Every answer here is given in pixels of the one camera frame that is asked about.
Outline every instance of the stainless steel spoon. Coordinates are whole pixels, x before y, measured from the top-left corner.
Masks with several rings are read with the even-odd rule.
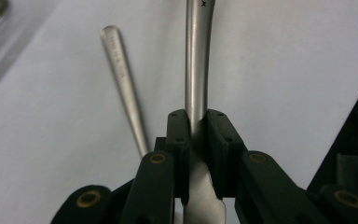
[[[208,61],[214,0],[187,0],[186,12],[186,112],[190,121],[190,200],[185,223],[225,223],[226,207],[216,198],[202,151],[207,112]]]
[[[101,40],[106,51],[108,61],[117,83],[121,100],[126,109],[131,124],[132,133],[141,157],[150,152],[142,121],[142,113],[131,78],[126,53],[121,41],[120,32],[116,26],[106,26],[101,30]]]

